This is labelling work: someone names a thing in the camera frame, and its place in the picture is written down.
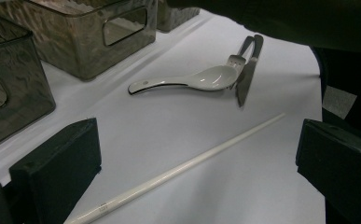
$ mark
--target gray plastic container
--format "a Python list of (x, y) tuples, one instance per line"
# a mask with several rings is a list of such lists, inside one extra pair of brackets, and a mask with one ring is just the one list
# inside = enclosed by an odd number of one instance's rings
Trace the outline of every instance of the gray plastic container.
[(0, 18), (0, 142), (55, 109), (32, 36)]
[(171, 32), (174, 28), (200, 14), (197, 7), (171, 8), (166, 0), (159, 0), (157, 29)]
[(13, 0), (0, 15), (34, 32), (41, 60), (90, 80), (155, 41), (157, 0)]

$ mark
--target table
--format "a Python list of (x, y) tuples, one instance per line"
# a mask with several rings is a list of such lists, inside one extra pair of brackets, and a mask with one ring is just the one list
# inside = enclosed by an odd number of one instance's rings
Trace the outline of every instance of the table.
[(70, 217), (282, 112), (286, 117), (96, 223), (325, 223), (324, 197), (295, 164), (302, 121), (321, 119), (312, 52), (267, 36), (244, 108), (235, 90), (163, 87), (130, 96), (142, 78), (188, 75), (224, 64), (254, 33), (204, 10), (91, 82), (43, 63), (57, 108), (0, 144), (7, 169), (60, 129), (97, 118), (103, 170)]

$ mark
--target utensil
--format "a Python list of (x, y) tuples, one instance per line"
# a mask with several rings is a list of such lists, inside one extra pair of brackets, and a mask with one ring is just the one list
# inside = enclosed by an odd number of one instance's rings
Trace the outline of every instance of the utensil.
[(269, 119), (269, 120), (257, 125), (256, 127), (250, 129), (249, 131), (241, 133), (241, 134), (231, 138), (227, 142), (224, 142), (217, 147), (213, 147), (213, 148), (203, 152), (199, 156), (197, 156), (189, 161), (186, 161), (186, 162), (174, 167), (173, 169), (146, 181), (145, 183), (135, 187), (134, 189), (125, 191), (124, 193), (120, 194), (119, 196), (110, 200), (109, 202), (102, 203), (100, 206), (97, 206), (97, 207), (91, 209), (90, 211), (86, 212), (84, 215), (77, 217), (75, 219), (65, 221), (64, 224), (91, 223), (92, 221), (94, 221), (100, 217), (103, 217), (103, 216), (107, 215), (108, 213), (116, 210), (117, 208), (121, 207), (125, 203), (129, 203), (130, 201), (142, 196), (143, 194), (151, 191), (152, 189), (158, 187), (159, 185), (167, 182), (168, 180), (175, 178), (176, 176), (184, 173), (185, 171), (200, 164), (201, 162), (206, 161), (209, 158), (212, 158), (213, 156), (217, 155), (218, 153), (224, 151), (225, 149), (242, 141), (244, 138), (273, 124), (274, 122), (276, 122), (277, 120), (281, 119), (284, 116), (285, 116), (285, 114), (282, 113), (272, 119)]
[(238, 97), (239, 107), (244, 106), (246, 101), (247, 93), (250, 90), (250, 85), (252, 83), (253, 75), (256, 70), (256, 65), (258, 62), (258, 57), (264, 43), (264, 38), (261, 35), (254, 36), (254, 49), (250, 57), (249, 62), (243, 67), (242, 72), (240, 73), (238, 79), (236, 80), (236, 95)]
[(238, 72), (234, 67), (219, 65), (183, 77), (153, 77), (136, 81), (129, 86), (128, 92), (133, 95), (159, 86), (187, 86), (202, 91), (218, 91), (232, 85), (237, 78)]
[[(246, 54), (246, 50), (250, 49), (249, 47), (251, 46), (251, 44), (253, 43), (254, 38), (252, 36), (248, 36), (241, 48), (238, 51), (238, 54), (236, 55), (230, 55), (229, 59), (227, 60), (227, 65), (235, 67), (235, 69), (238, 71), (238, 76), (239, 74), (242, 72), (244, 65), (246, 64), (246, 59), (244, 58), (244, 54)], [(232, 90), (233, 86), (236, 83), (232, 84), (229, 86), (229, 89)]]

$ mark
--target chopstick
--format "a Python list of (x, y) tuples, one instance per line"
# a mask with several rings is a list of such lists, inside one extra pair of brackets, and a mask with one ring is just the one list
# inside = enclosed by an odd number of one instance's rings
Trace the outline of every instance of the chopstick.
[(177, 175), (184, 173), (185, 171), (200, 164), (201, 162), (206, 161), (207, 159), (213, 157), (214, 155), (222, 152), (224, 149), (235, 145), (236, 143), (240, 142), (241, 140), (250, 136), (251, 134), (264, 129), (265, 127), (273, 124), (274, 122), (276, 122), (277, 120), (281, 119), (284, 116), (285, 116), (285, 113), (282, 113), (272, 119), (268, 119), (267, 121), (257, 125), (256, 127), (231, 138), (227, 142), (224, 142), (219, 146), (213, 147), (213, 148), (209, 149), (208, 151), (200, 154), (199, 156), (197, 156), (189, 161), (186, 161), (186, 162), (174, 167), (173, 169), (148, 180), (147, 182), (137, 186), (136, 188), (130, 189), (130, 190), (120, 194), (119, 196), (110, 200), (109, 202), (103, 203), (75, 219), (65, 221), (64, 224), (91, 223), (92, 221), (94, 221), (100, 217), (103, 217), (103, 216), (107, 215), (108, 213), (114, 211), (115, 209), (121, 207), (125, 203), (128, 203), (128, 202), (132, 201), (133, 199), (136, 199), (136, 198), (142, 196), (143, 194), (145, 194), (148, 191), (167, 182), (168, 180), (176, 177)]

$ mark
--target spoon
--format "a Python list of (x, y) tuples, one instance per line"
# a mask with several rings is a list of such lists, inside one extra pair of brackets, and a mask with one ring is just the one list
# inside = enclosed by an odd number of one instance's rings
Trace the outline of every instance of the spoon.
[(128, 88), (130, 95), (159, 86), (186, 86), (201, 91), (218, 91), (232, 85), (238, 77), (234, 67), (219, 65), (197, 74), (183, 77), (153, 77), (132, 83)]

